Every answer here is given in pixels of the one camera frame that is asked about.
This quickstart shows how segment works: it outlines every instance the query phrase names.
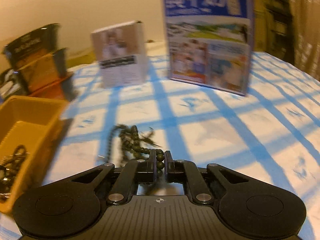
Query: beige wall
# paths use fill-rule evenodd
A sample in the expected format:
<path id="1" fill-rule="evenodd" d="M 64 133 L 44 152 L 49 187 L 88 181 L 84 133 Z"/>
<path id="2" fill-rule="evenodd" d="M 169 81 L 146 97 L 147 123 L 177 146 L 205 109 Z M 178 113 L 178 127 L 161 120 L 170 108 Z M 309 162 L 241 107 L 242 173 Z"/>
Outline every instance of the beige wall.
<path id="1" fill-rule="evenodd" d="M 145 38 L 164 38 L 161 0 L 0 0 L 0 41 L 48 23 L 61 23 L 61 47 L 91 45 L 90 32 L 129 20 L 145 24 Z"/>

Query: blue checkered tablecloth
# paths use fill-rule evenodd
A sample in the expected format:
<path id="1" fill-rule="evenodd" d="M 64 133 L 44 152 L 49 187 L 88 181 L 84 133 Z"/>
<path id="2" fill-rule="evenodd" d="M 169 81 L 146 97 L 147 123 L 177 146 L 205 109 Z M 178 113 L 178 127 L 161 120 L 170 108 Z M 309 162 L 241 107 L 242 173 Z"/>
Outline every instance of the blue checkered tablecloth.
<path id="1" fill-rule="evenodd" d="M 139 86 L 103 89 L 95 64 L 75 71 L 79 95 L 64 113 L 73 122 L 45 183 L 100 164 L 113 125 L 152 127 L 174 159 L 219 163 L 295 193 L 308 212 L 299 236 L 320 239 L 320 83 L 266 53 L 254 53 L 252 63 L 247 97 L 167 80 L 166 56 L 150 57 Z M 115 138 L 115 164 L 118 145 Z M 0 225 L 1 239 L 19 237 L 9 218 Z"/>

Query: blue magazine cover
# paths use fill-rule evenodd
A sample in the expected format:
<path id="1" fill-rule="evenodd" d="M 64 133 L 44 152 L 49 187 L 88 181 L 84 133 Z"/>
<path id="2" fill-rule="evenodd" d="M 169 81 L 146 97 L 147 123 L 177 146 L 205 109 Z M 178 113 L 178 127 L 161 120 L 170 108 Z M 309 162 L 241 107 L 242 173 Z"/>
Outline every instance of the blue magazine cover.
<path id="1" fill-rule="evenodd" d="M 169 78 L 245 95 L 252 0 L 163 0 Z"/>

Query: metal pin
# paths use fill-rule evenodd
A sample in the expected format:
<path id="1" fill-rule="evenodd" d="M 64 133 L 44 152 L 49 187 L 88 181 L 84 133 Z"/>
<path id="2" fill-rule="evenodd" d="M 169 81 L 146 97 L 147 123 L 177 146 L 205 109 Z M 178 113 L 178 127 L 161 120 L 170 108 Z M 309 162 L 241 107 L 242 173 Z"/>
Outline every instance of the metal pin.
<path id="1" fill-rule="evenodd" d="M 109 195 L 108 199 L 111 201 L 117 202 L 117 201 L 123 200 L 124 196 L 119 193 L 113 193 L 113 194 Z"/>
<path id="2" fill-rule="evenodd" d="M 211 196 L 206 193 L 200 193 L 196 195 L 196 199 L 202 202 L 209 201 L 211 199 Z"/>

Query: bead necklace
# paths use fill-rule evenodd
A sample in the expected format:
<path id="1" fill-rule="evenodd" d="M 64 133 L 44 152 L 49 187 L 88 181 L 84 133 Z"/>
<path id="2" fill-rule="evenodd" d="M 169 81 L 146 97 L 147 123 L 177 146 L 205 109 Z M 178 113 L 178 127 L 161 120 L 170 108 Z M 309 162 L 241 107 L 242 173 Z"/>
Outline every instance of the bead necklace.
<path id="1" fill-rule="evenodd" d="M 153 136 L 153 129 L 151 128 L 151 132 L 147 136 L 139 137 L 138 128 L 136 125 L 128 127 L 124 124 L 119 124 L 113 127 L 109 135 L 109 143 L 108 150 L 106 154 L 106 162 L 109 162 L 111 156 L 111 148 L 112 148 L 112 139 L 116 133 L 116 131 L 120 130 L 119 137 L 121 139 L 121 152 L 122 152 L 122 161 L 121 164 L 124 164 L 129 161 L 129 157 L 127 155 L 128 152 L 133 154 L 134 159 L 136 160 L 145 160 L 148 157 L 146 155 L 150 154 L 151 149 L 141 147 L 141 142 L 152 146 L 158 146 L 154 144 L 151 137 Z M 156 151 L 156 159 L 157 159 L 157 176 L 160 177 L 162 175 L 162 169 L 164 168 L 164 152 L 161 149 L 155 149 Z"/>
<path id="2" fill-rule="evenodd" d="M 23 145 L 19 145 L 14 153 L 5 156 L 0 162 L 0 199 L 6 200 L 10 197 L 10 190 L 21 165 L 28 156 L 28 152 Z"/>

